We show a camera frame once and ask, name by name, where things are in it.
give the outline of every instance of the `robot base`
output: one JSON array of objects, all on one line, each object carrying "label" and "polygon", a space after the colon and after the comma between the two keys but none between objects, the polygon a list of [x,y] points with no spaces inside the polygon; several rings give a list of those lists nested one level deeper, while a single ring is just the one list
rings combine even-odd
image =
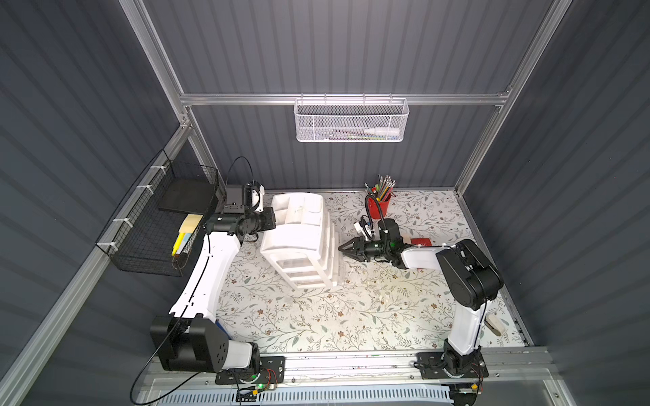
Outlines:
[{"label": "robot base", "polygon": [[[483,378],[489,376],[480,347],[471,354],[458,355],[445,340],[444,349],[417,353],[416,357],[417,363],[422,366],[418,368],[422,379],[479,378],[474,370]],[[452,357],[455,361],[450,362],[446,357]]]},{"label": "robot base", "polygon": [[[255,383],[269,382],[267,369],[275,372],[275,374],[271,373],[271,383],[282,383],[284,381],[284,366],[285,357],[260,357],[259,372],[257,373],[259,377],[255,380]],[[234,385],[235,379],[233,378],[233,374],[239,378],[239,385],[242,386],[247,385],[242,381],[251,381],[250,377],[255,374],[255,370],[251,366],[244,369],[224,370],[217,373],[214,383],[216,385]]]}]

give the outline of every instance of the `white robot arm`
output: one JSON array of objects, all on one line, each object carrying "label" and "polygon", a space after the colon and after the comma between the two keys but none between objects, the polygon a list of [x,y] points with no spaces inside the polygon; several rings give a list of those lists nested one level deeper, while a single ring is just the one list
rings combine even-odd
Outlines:
[{"label": "white robot arm", "polygon": [[441,269],[458,302],[454,324],[445,340],[443,364],[451,377],[461,377],[480,357],[479,336],[487,308],[497,298],[503,280],[497,268],[472,240],[453,246],[415,247],[404,243],[394,219],[379,221],[380,240],[355,237],[339,251],[361,262],[383,257],[401,269]]},{"label": "white robot arm", "polygon": [[259,373],[257,346],[230,340],[215,324],[215,310],[244,237],[275,228],[273,209],[263,207],[263,196],[257,182],[229,186],[223,210],[207,220],[201,253],[183,293],[169,315],[156,317],[149,329],[165,370],[249,368]]}]

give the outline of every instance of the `metal bracket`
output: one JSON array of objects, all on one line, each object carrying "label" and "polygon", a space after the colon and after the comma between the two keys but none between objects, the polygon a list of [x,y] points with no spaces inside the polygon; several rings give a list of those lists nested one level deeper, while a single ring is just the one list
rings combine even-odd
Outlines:
[{"label": "metal bracket", "polygon": [[293,106],[310,99],[338,101],[356,99],[358,103],[394,99],[408,100],[413,106],[503,106],[507,94],[181,94],[181,103],[186,106]]},{"label": "metal bracket", "polygon": [[162,173],[165,174],[165,175],[167,174],[167,167],[165,165],[152,166],[151,168],[162,169]]},{"label": "metal bracket", "polygon": [[549,391],[553,406],[576,406],[563,379],[545,379],[544,386]]},{"label": "metal bracket", "polygon": [[129,225],[130,228],[133,228],[133,224],[131,223],[131,220],[129,220],[128,217],[125,217],[125,218],[114,218],[113,221],[114,221],[114,222],[125,222],[126,224]]},{"label": "metal bracket", "polygon": [[[259,378],[257,379],[257,381],[255,381],[255,383],[284,382],[285,357],[260,357],[259,362],[260,362]],[[275,373],[274,374],[271,373],[269,377],[269,372],[267,371],[267,369]],[[214,377],[214,383],[216,385],[234,385],[235,378],[233,377],[233,374],[234,376],[237,376],[237,372],[233,372],[232,374],[229,371],[218,372],[217,375]]]},{"label": "metal bracket", "polygon": [[149,59],[149,63],[176,114],[180,126],[182,128],[192,126],[196,133],[195,139],[190,137],[190,144],[199,163],[216,168],[216,161],[207,146],[196,118],[191,109],[183,105],[180,100],[183,87],[154,27],[144,0],[120,0],[120,4]]},{"label": "metal bracket", "polygon": [[153,188],[151,187],[150,184],[141,184],[140,186],[136,186],[135,188],[136,189],[137,188],[147,188],[151,192],[151,195],[153,196]]},{"label": "metal bracket", "polygon": [[476,144],[474,151],[470,155],[467,164],[456,182],[456,190],[461,196],[467,190],[478,166],[487,155],[488,149],[491,147],[494,139],[501,130],[503,123],[512,111],[512,107],[515,105],[519,94],[521,94],[526,82],[528,82],[528,78],[532,74],[533,69],[535,69],[537,62],[539,62],[546,46],[551,41],[555,30],[558,28],[564,14],[566,14],[569,9],[571,2],[572,0],[554,0],[551,4],[551,7],[549,8],[548,13],[546,13],[544,20],[541,22],[539,30],[535,34],[530,47],[528,47],[523,60],[515,72],[512,82],[506,90],[507,101],[503,104],[503,108],[496,110],[490,118],[481,138]]},{"label": "metal bracket", "polygon": [[115,251],[118,250],[118,246],[117,246],[117,244],[115,243],[115,241],[111,241],[111,242],[97,242],[96,245],[99,245],[99,246],[106,246],[106,247],[113,247],[113,248],[115,249]]}]

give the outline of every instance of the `gray corrugated wall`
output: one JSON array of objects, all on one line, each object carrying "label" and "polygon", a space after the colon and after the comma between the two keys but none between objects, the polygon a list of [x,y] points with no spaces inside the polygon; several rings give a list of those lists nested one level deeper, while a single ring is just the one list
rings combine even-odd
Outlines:
[{"label": "gray corrugated wall", "polygon": [[[550,1],[145,4],[186,93],[436,94],[504,91]],[[411,107],[401,143],[305,145],[289,108],[195,108],[218,165],[246,155],[267,188],[359,188],[377,171],[453,186],[491,110]]]},{"label": "gray corrugated wall", "polygon": [[[315,144],[296,141],[292,107],[193,107],[217,166],[246,155],[268,189],[359,188],[378,173],[399,186],[453,187],[494,110],[414,106],[403,142]],[[230,181],[248,178],[238,162]]]},{"label": "gray corrugated wall", "polygon": [[[0,2],[0,375],[177,126],[117,0]],[[181,283],[108,269],[24,404],[124,391]]]},{"label": "gray corrugated wall", "polygon": [[579,405],[647,399],[650,3],[578,1],[465,195]]}]

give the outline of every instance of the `floral tablecloth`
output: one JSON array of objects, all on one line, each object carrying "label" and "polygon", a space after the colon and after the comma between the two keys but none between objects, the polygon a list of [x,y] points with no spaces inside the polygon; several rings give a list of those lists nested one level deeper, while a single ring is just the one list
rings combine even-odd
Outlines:
[{"label": "floral tablecloth", "polygon": [[[356,236],[364,194],[322,195],[341,242]],[[266,195],[265,204],[271,199]],[[428,237],[434,245],[472,238],[451,191],[395,192],[386,216],[403,235]],[[259,254],[259,244],[244,243],[220,296],[216,313],[234,339],[274,353],[440,348],[449,335],[456,304],[440,270],[346,258],[334,288],[292,290]],[[488,311],[508,330],[497,337],[484,329],[481,345],[523,346],[501,296]]]}]

